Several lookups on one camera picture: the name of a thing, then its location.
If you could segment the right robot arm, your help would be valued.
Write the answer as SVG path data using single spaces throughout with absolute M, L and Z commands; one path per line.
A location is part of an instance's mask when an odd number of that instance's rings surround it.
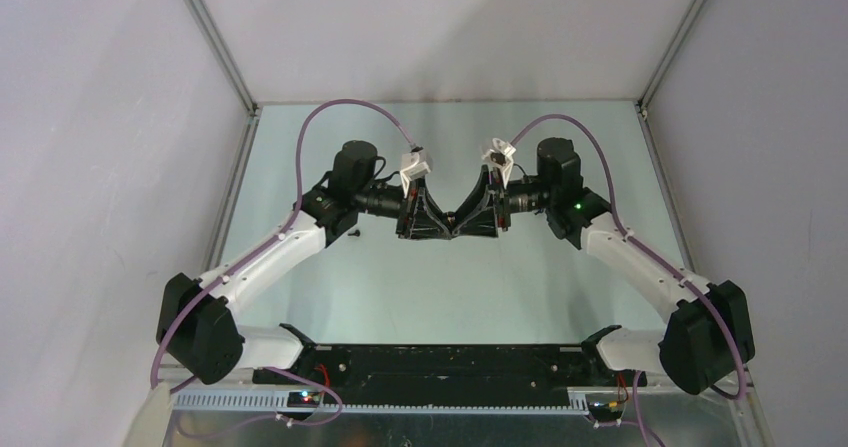
M 585 378 L 606 385 L 621 371 L 666 375 L 686 393 L 714 389 L 726 376 L 745 373 L 756 353 L 747 298 L 730 280 L 712 282 L 676 266 L 636 238 L 609 200 L 585 186 L 572 141 L 551 137 L 536 148 L 533 176 L 513 181 L 515 146 L 495 138 L 482 154 L 472 208 L 506 230 L 513 215 L 544 213 L 553 235 L 622 276 L 654 309 L 660 330 L 604 328 L 589 338 L 581 359 Z

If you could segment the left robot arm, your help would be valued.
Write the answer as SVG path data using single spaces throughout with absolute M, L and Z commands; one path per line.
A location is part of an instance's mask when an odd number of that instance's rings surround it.
M 292 383 L 316 370 L 315 355 L 292 327 L 250 327 L 243 314 L 294 267 L 322 252 L 357 223 L 360 214 L 409 225 L 403 203 L 413 183 L 431 171 L 426 151 L 403 155 L 401 183 L 384 187 L 375 176 L 374 145 L 349 141 L 337 153 L 327 178 L 301 193 L 285 221 L 239 257 L 198 277 L 178 273 L 164 287 L 156 330 L 154 364 L 170 355 L 193 380 L 215 384 L 232 371 L 275 367 Z

